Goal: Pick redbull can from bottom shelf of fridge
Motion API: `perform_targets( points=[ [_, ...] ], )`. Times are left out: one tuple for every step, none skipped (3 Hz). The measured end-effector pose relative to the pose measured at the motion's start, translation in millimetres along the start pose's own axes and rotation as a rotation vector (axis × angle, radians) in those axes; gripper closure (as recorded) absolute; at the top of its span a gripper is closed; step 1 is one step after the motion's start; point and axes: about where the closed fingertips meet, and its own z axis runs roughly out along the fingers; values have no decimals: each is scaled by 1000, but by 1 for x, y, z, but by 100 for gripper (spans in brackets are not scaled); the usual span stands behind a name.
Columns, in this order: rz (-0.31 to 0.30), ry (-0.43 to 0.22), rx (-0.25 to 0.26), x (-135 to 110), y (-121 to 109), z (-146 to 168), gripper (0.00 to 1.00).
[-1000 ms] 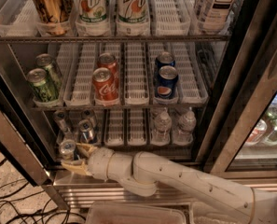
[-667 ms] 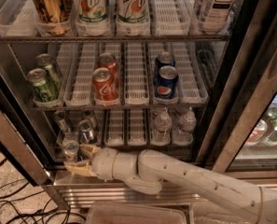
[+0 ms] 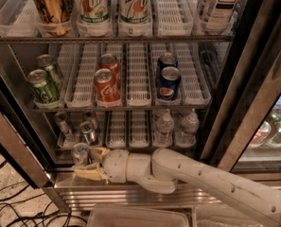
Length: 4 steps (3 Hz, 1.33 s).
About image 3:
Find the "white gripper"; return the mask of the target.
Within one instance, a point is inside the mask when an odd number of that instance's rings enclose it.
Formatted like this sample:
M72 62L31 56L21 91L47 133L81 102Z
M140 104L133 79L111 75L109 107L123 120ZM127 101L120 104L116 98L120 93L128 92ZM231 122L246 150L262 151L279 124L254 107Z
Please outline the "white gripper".
M129 152L124 149L90 148L91 159L95 162L88 166L75 166L77 176L92 181L109 180L111 183L124 183L127 181L127 162Z

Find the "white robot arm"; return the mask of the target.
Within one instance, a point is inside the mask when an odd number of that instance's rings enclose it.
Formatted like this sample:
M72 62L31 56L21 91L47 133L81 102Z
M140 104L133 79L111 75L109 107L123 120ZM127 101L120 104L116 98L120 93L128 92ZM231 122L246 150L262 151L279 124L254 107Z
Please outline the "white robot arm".
M134 182L148 191L171 194L190 183L265 227L281 227L281 190L208 166L168 148L151 155L96 148L96 159L74 172L94 181Z

